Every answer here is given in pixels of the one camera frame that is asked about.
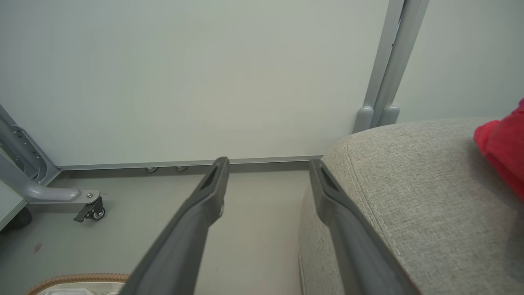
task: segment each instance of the gray fabric cushion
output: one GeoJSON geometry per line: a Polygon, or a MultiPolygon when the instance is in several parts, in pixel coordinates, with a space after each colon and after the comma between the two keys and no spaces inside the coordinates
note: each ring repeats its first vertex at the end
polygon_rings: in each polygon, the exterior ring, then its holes
{"type": "MultiPolygon", "coordinates": [[[[487,121],[375,128],[323,159],[423,294],[524,293],[524,203],[473,141],[487,121]]],[[[342,294],[310,192],[299,236],[305,293],[342,294]]]]}

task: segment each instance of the black wheel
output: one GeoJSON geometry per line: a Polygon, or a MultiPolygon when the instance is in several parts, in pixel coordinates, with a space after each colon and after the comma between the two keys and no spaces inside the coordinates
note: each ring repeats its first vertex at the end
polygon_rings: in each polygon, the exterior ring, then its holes
{"type": "Polygon", "coordinates": [[[2,233],[6,233],[11,230],[20,229],[28,226],[32,221],[31,212],[27,208],[22,208],[18,214],[11,219],[11,221],[2,229],[2,233]]]}
{"type": "Polygon", "coordinates": [[[98,213],[93,213],[93,215],[91,215],[89,218],[92,220],[100,220],[102,219],[102,217],[104,217],[104,215],[105,215],[105,208],[102,208],[102,211],[98,213]]]}

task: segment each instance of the wicker rim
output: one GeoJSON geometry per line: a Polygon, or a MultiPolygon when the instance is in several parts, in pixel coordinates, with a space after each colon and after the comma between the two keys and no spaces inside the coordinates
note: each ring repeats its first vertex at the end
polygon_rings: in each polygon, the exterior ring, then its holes
{"type": "Polygon", "coordinates": [[[27,295],[36,295],[39,292],[58,284],[77,282],[121,282],[125,283],[129,275],[124,273],[78,273],[76,275],[57,276],[47,279],[34,286],[27,295]]]}

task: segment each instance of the red cloth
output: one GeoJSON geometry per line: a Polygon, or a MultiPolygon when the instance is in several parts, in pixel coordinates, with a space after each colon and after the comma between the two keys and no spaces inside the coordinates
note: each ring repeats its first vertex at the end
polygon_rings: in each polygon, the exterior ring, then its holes
{"type": "Polygon", "coordinates": [[[524,200],[524,99],[501,121],[478,127],[474,140],[482,155],[524,200]]]}

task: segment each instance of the gray floor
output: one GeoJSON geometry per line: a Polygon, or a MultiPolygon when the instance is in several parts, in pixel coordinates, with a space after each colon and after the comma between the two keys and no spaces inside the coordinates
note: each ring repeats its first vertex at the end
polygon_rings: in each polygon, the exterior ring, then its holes
{"type": "MultiPolygon", "coordinates": [[[[298,225],[308,173],[242,170],[232,169],[241,173],[230,175],[224,215],[209,231],[195,294],[298,295],[298,225]]],[[[28,227],[0,238],[1,293],[24,295],[58,275],[131,273],[202,177],[191,167],[137,171],[75,172],[55,181],[99,189],[107,215],[79,224],[63,207],[34,208],[28,227]]]]}

